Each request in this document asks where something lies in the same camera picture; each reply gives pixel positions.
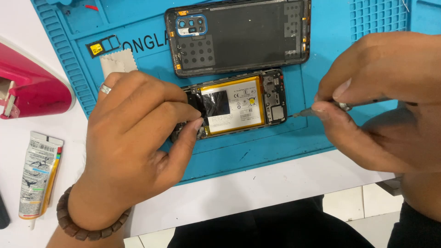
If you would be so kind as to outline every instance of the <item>red wire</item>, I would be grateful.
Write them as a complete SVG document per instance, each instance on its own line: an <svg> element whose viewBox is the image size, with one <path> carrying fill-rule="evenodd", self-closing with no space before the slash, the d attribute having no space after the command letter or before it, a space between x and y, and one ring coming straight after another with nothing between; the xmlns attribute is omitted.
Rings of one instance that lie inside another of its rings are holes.
<svg viewBox="0 0 441 248"><path fill-rule="evenodd" d="M89 9L93 9L93 10L98 11L98 7L97 7L97 6L85 5L85 7L86 7L86 8L89 8Z"/></svg>

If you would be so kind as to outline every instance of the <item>silver ring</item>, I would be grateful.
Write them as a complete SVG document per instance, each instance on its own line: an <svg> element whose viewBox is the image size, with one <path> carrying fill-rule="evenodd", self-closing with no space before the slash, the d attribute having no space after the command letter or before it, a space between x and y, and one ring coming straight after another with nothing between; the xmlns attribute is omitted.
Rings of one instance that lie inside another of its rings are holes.
<svg viewBox="0 0 441 248"><path fill-rule="evenodd" d="M101 84L100 91L102 91L102 92L104 92L104 93L106 93L106 94L109 94L109 92L110 92L111 90L112 90L111 88L107 87L107 86L104 85L104 84Z"/></svg>

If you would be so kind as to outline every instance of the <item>screwdriver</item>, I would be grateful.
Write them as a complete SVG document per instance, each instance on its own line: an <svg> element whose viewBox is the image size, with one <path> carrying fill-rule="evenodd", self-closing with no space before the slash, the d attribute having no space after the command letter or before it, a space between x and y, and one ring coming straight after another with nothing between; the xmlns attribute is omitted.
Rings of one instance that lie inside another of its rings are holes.
<svg viewBox="0 0 441 248"><path fill-rule="evenodd" d="M335 106L341 108L341 110L348 112L350 110L352 110L352 108L354 107L358 107L358 106L364 106L364 105L368 105L368 104L372 104L372 103L376 103L376 102L382 102L382 101L389 101L391 100L390 98L382 98L382 99L374 99L374 100L370 100L370 101L365 101L365 102L361 102L361 103L341 103L341 102L337 102L334 100L331 100L329 102L333 103ZM315 112L311 109L311 108L307 108L304 109L302 111L300 111L299 113L293 114L292 116L289 117L307 117L307 116L316 116Z"/></svg>

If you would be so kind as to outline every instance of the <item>blue silicone repair mat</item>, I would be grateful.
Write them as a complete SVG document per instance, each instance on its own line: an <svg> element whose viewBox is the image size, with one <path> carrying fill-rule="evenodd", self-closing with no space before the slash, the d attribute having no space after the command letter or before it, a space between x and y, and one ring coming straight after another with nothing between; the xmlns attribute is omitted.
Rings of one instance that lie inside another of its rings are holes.
<svg viewBox="0 0 441 248"><path fill-rule="evenodd" d="M186 86L226 77L179 79L174 75L163 13L171 7L200 2L32 0L86 116L95 106L104 77L99 58L92 58L85 45L110 35L118 37L122 48L133 49L139 70L164 81ZM441 33L441 0L404 2L410 13L402 0L312 0L310 59L283 68L288 114L313 103L319 81L331 63L363 35L396 30ZM98 11L86 5L96 6ZM351 115L362 124L394 107L394 101L377 103L358 107ZM163 149L170 146L167 141ZM181 184L332 149L318 119L289 118L282 125L198 141Z"/></svg>

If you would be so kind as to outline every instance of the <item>adhesive glue tube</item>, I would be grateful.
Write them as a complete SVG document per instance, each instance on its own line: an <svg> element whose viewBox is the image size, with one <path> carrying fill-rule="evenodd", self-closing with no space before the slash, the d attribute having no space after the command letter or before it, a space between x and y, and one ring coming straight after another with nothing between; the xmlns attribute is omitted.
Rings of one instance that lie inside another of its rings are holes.
<svg viewBox="0 0 441 248"><path fill-rule="evenodd" d="M20 193L19 217L29 220L34 229L35 219L48 207L56 169L60 162L63 141L30 132Z"/></svg>

